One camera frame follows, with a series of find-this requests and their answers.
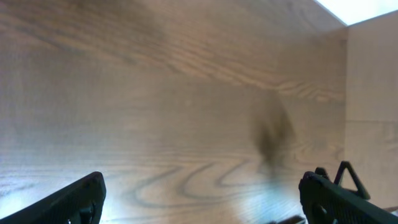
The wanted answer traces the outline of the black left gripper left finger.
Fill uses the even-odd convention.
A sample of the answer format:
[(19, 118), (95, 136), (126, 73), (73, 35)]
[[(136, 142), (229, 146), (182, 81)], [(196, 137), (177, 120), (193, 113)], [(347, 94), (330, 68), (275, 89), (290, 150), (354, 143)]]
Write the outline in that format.
[(105, 198), (104, 177), (96, 171), (2, 218), (1, 224), (99, 224)]

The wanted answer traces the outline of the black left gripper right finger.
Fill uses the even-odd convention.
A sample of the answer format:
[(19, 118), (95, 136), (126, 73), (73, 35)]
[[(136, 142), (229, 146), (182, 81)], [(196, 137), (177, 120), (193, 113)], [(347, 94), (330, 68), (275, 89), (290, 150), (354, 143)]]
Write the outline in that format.
[(368, 191), (348, 161), (341, 162), (334, 181), (317, 167), (298, 185), (309, 224), (397, 224), (397, 216), (369, 202)]

